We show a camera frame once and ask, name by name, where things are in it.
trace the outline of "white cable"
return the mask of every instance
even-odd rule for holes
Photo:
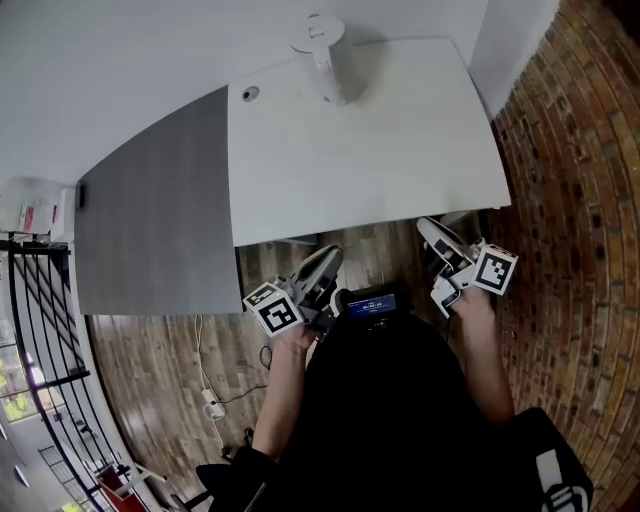
[[[207,384],[209,385],[209,388],[211,391],[213,391],[213,386],[211,385],[211,381],[209,380],[209,376],[207,375],[207,372],[204,371],[204,368],[202,366],[202,352],[201,352],[201,347],[202,347],[202,327],[204,325],[204,319],[202,318],[202,315],[198,314],[196,315],[194,322],[193,322],[193,329],[195,332],[195,337],[196,337],[196,346],[198,348],[198,367],[200,370],[200,382],[202,383],[202,391],[204,391],[205,389],[207,389],[207,386],[205,385],[205,379],[207,381]],[[220,434],[220,431],[218,430],[218,425],[216,425],[216,420],[213,419],[213,417],[211,417],[209,414],[207,414],[207,406],[205,405],[202,408],[202,414],[204,414],[204,417],[207,418],[209,420],[209,422],[211,423],[211,425],[213,426],[213,430],[215,431],[216,435],[218,436],[218,441],[220,441],[220,446],[222,448],[224,448],[225,444],[224,441],[222,439],[222,435]]]
[[[207,386],[204,383],[205,379],[207,379],[207,384],[209,385],[209,389],[213,389],[213,387],[211,386],[211,381],[209,380],[207,372],[205,372],[204,368],[202,367],[202,352],[200,351],[200,347],[202,346],[202,326],[203,325],[204,325],[204,319],[202,318],[202,315],[200,314],[196,315],[195,320],[193,322],[193,329],[195,331],[196,345],[198,347],[198,367],[200,369],[200,382],[202,383],[202,389],[205,390],[207,389]]]

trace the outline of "black device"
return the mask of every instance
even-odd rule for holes
[[[357,327],[376,331],[407,315],[413,309],[413,301],[407,283],[396,281],[362,290],[340,290],[336,307]]]

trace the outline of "power adapter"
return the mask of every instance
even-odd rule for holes
[[[225,417],[227,413],[213,389],[203,389],[202,396],[207,401],[207,405],[204,406],[203,410],[208,419],[218,421]]]

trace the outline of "display screen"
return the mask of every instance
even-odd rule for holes
[[[396,298],[393,294],[383,295],[375,299],[366,299],[349,304],[349,316],[351,318],[362,318],[379,313],[386,313],[396,309]]]

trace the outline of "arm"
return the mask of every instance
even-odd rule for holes
[[[277,337],[267,396],[258,416],[253,448],[278,460],[293,432],[304,393],[307,350],[315,334],[302,325]]]
[[[489,421],[503,425],[513,417],[514,405],[489,294],[467,288],[452,308],[462,321],[469,394]]]

